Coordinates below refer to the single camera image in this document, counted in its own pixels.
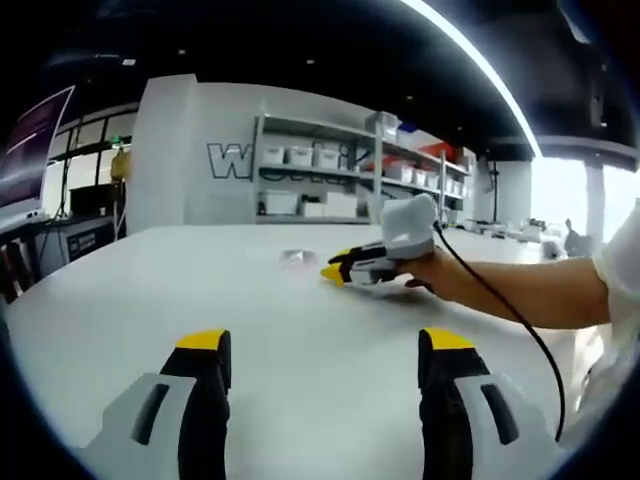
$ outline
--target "white table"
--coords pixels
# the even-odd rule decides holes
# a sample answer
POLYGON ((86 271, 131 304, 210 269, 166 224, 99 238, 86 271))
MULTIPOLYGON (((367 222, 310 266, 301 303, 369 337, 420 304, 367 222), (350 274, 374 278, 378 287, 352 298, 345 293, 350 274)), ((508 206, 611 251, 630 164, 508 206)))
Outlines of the white table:
MULTIPOLYGON (((543 409, 558 400, 551 370, 525 330, 442 302, 400 281, 337 289, 315 268, 279 263, 376 240, 371 226, 167 227, 82 258, 8 310, 14 351, 36 402, 62 440, 86 445, 103 409, 175 342, 225 327, 233 385, 229 478, 421 478, 419 329, 471 338, 489 368, 543 409)), ((449 231, 469 259, 536 262, 539 246, 449 231)), ((569 372, 573 335, 546 332, 569 372)))

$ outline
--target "wall lettering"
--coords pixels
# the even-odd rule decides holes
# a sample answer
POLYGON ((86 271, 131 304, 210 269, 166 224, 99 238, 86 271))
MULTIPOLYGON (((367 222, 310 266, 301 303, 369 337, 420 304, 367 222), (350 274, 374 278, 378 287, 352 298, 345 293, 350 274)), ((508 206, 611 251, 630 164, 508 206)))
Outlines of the wall lettering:
POLYGON ((253 144, 207 143, 207 153, 213 178, 251 179, 253 144))

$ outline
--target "monitor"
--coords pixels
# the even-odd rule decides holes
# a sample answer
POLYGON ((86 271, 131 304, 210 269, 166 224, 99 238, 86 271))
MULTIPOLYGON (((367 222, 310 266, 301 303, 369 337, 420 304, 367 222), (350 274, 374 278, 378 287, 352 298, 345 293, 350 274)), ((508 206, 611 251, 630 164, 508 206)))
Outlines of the monitor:
POLYGON ((73 88, 51 95, 18 119, 0 157, 0 218, 42 208, 49 149, 73 88))

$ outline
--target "ceiling light strip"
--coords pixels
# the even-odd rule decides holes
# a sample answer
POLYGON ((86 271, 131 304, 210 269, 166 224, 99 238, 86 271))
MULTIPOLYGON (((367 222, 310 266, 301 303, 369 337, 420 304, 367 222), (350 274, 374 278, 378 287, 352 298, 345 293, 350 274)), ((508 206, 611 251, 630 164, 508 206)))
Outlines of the ceiling light strip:
POLYGON ((529 122, 527 122, 524 113, 522 113, 520 105, 518 105, 518 102, 516 102, 516 99, 513 97, 511 91, 509 91, 498 73, 493 69, 491 64, 487 61, 486 58, 484 58, 484 56, 478 51, 478 49, 451 22, 449 22, 446 18, 436 12, 432 7, 430 7, 426 3, 423 3, 422 0, 400 1, 413 8, 416 12, 426 17, 436 27, 442 30, 442 32, 444 32, 449 38, 451 38, 451 40, 453 40, 460 48, 462 48, 462 50, 464 50, 464 52, 469 55, 471 60, 473 60, 475 64, 480 67, 480 70, 484 72, 491 83, 493 83, 493 86, 496 87, 496 90, 498 90, 500 95, 502 95, 504 101, 507 102, 507 105, 509 105, 513 116, 516 118, 516 121, 520 125, 524 136, 527 138, 527 141, 531 146, 534 158, 542 157, 540 146, 536 141, 536 137, 531 130, 529 122))

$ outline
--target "black cable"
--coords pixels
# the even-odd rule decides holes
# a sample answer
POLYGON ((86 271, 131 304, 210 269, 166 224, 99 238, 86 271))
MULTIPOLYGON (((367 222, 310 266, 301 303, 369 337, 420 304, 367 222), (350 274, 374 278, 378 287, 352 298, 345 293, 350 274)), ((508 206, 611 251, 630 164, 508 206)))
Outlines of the black cable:
POLYGON ((498 223, 498 162, 493 161, 493 223, 498 223))
MULTIPOLYGON (((60 204, 58 205, 58 209, 56 213, 53 215, 49 223, 46 224, 47 231, 44 234, 44 239, 42 240, 42 246, 40 247, 40 252, 38 252, 38 269, 40 269, 40 264, 42 263, 42 256, 44 255, 45 247, 47 246, 47 240, 49 240, 49 234, 53 229, 53 225, 59 219, 64 216, 64 205, 67 201, 67 179, 69 176, 69 166, 71 165, 70 159, 64 160, 64 165, 62 167, 62 181, 60 186, 60 204)), ((58 246, 60 247, 60 255, 62 255, 62 259, 64 260, 64 249, 62 247, 62 239, 60 237, 60 228, 58 228, 58 246)))
POLYGON ((460 265, 462 265, 462 267, 467 272, 469 272, 472 277, 478 280, 478 282, 480 282, 482 286, 484 286, 498 300, 500 300, 500 302, 502 302, 502 304, 507 308, 507 310, 509 310, 509 312, 511 312, 511 314, 516 318, 516 320, 518 320, 524 326, 524 328, 527 329, 527 332, 529 332, 529 334, 533 337, 533 339, 536 341, 536 343, 540 347, 540 350, 542 350, 542 353, 544 353, 545 357, 547 357, 547 360, 549 361, 549 365, 551 366, 551 370, 553 370, 553 375, 556 377, 556 383, 558 385, 558 395, 560 396, 560 418, 558 420, 558 429, 556 430, 556 436, 555 436, 555 440, 557 442, 558 440, 560 440, 560 436, 562 435, 562 429, 564 427, 566 405, 565 405, 565 399, 564 399, 564 383, 562 382, 560 369, 558 368, 558 364, 556 363, 556 360, 553 358, 553 355, 549 351, 549 347, 547 347, 547 345, 544 343, 544 340, 540 338, 540 335, 538 335, 538 333, 534 330, 533 326, 522 316, 520 312, 518 312, 518 310, 513 305, 511 305, 511 303, 504 297, 504 295, 502 295, 498 290, 492 287, 491 284, 482 277, 482 275, 480 275, 473 268, 471 268, 467 264, 467 262, 465 262, 460 257, 460 255, 458 255, 458 253, 453 249, 453 247, 449 245, 449 242, 447 242, 447 240, 444 238, 444 235, 442 234, 442 229, 440 228, 440 225, 438 225, 438 223, 436 222, 433 227, 435 231, 438 232, 438 235, 440 236, 440 240, 442 240, 442 243, 444 243, 444 246, 447 247, 447 250, 449 250, 451 255, 453 255, 453 257, 458 261, 458 263, 460 263, 460 265))

